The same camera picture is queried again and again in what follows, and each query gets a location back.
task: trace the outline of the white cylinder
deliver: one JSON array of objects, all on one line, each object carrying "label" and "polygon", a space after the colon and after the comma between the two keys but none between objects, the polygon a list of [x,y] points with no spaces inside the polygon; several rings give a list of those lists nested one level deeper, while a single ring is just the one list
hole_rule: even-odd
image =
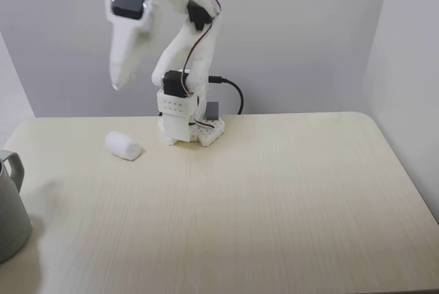
[{"label": "white cylinder", "polygon": [[131,140],[128,135],[119,132],[111,132],[107,135],[105,147],[111,154],[131,161],[137,159],[142,153],[140,144]]}]

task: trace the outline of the table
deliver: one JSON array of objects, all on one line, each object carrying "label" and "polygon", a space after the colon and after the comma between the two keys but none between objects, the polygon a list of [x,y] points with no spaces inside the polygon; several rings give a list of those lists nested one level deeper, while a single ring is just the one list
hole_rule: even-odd
[{"label": "table", "polygon": [[[359,113],[225,117],[209,148],[156,117],[36,119],[23,159],[34,231],[0,293],[376,293],[439,289],[439,227]],[[120,131],[145,149],[110,155]]]}]

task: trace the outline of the robotic arm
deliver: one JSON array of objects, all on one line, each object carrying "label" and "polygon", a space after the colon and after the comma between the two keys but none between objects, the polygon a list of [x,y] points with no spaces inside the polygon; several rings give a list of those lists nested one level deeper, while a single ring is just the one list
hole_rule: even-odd
[{"label": "robotic arm", "polygon": [[[167,1],[188,16],[152,74],[152,82],[160,88],[157,102],[163,117],[159,125],[170,145],[177,140],[198,140],[209,146],[224,132],[221,119],[205,119],[208,72],[221,25],[221,5],[218,0]],[[106,16],[113,26],[110,77],[115,90],[129,82],[149,46],[160,2],[106,0]],[[187,68],[190,61],[191,70]]]}]

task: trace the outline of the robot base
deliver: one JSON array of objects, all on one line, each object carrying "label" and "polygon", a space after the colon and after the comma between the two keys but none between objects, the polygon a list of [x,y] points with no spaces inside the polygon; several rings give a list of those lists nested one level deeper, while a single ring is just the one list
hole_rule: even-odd
[{"label": "robot base", "polygon": [[[191,142],[200,142],[203,147],[208,147],[212,143],[214,143],[223,133],[226,128],[224,121],[222,119],[218,119],[217,121],[205,121],[203,123],[215,126],[215,129],[212,130],[207,127],[203,127],[200,125],[192,125],[191,126]],[[175,145],[177,140],[167,137],[165,135],[165,130],[163,128],[163,119],[160,118],[158,121],[158,127],[163,133],[164,139],[168,145]]]}]

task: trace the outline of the mug handle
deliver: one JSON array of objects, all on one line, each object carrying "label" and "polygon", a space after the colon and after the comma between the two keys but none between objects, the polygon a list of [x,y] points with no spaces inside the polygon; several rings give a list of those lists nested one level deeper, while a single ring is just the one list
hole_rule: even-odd
[{"label": "mug handle", "polygon": [[15,183],[16,189],[20,192],[25,177],[25,169],[19,155],[15,152],[1,150],[0,159],[4,162],[9,160],[11,165],[11,180]]}]

